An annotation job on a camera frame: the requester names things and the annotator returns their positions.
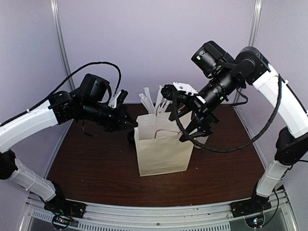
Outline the stack of black cup lids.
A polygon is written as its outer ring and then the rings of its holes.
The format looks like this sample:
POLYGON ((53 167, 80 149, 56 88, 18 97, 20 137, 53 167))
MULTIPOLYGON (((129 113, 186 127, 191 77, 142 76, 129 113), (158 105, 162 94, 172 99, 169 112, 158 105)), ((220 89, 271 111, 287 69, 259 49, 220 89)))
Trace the stack of black cup lids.
POLYGON ((128 134, 127 134, 127 140, 128 140, 128 142, 129 142, 129 144, 135 145, 134 131, 133 131, 133 130, 131 130, 130 132, 128 132, 128 134))

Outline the brown paper bag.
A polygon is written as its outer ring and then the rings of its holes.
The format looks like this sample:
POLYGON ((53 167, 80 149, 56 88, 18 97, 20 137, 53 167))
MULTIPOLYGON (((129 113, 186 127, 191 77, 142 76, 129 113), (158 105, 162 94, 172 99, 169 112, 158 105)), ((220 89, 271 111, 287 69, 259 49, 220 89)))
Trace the brown paper bag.
POLYGON ((137 117, 134 141, 141 177, 186 171, 193 151, 192 143, 179 141, 182 133, 169 120, 171 113, 159 113, 159 106, 137 117))

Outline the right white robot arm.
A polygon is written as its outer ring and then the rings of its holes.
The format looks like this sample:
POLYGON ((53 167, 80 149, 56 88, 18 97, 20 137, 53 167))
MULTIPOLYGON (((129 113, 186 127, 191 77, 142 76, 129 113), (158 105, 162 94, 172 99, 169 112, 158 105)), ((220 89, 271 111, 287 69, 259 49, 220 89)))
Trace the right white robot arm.
POLYGON ((276 153, 256 184, 254 196, 247 201, 247 209, 257 212, 265 205, 276 185, 290 167, 308 152, 308 114, 291 90, 288 82, 254 47, 245 47, 236 57, 230 56, 214 41, 208 41, 192 56, 209 82, 195 90, 191 85, 174 82, 174 101, 185 105, 175 111, 176 118, 189 111, 195 113, 191 123, 182 128, 180 140, 195 142, 196 138, 211 134, 211 124, 218 119, 213 111, 237 88, 253 86, 273 106, 274 110, 261 130, 269 128, 276 115, 285 123, 276 142, 276 153))

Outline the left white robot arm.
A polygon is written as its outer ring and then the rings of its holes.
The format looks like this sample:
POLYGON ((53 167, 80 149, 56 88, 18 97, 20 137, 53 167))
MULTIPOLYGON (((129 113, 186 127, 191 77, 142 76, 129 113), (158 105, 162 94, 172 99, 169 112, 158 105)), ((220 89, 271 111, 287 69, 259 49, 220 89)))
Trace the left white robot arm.
POLYGON ((69 210, 61 187, 25 166, 12 151, 17 143, 48 128, 68 121, 91 121, 106 132, 123 131, 137 127, 124 100, 126 90, 111 95, 108 80, 86 74, 80 86, 72 91, 51 94, 38 106, 0 125, 0 178, 13 181, 25 190, 35 193, 59 214, 69 210))

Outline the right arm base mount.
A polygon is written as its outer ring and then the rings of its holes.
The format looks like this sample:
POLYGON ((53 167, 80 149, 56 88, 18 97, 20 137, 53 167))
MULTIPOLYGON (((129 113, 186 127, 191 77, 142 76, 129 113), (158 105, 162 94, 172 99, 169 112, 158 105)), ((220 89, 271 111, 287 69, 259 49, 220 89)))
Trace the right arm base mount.
POLYGON ((258 229, 265 224, 265 210, 271 209, 270 202, 258 202, 247 199, 230 204, 234 218, 244 217, 244 221, 249 228, 258 229))

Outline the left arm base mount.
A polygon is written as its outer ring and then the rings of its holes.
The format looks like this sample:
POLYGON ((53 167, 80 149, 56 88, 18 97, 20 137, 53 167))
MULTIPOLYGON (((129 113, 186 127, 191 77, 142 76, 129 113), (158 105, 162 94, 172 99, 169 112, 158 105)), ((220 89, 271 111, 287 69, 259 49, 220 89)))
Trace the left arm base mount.
POLYGON ((58 230, 68 228, 70 225, 77 225, 77 218, 83 218, 86 210, 86 204, 75 201, 66 201, 64 205, 56 205, 51 202, 45 202, 44 209, 52 212, 51 224, 58 230))

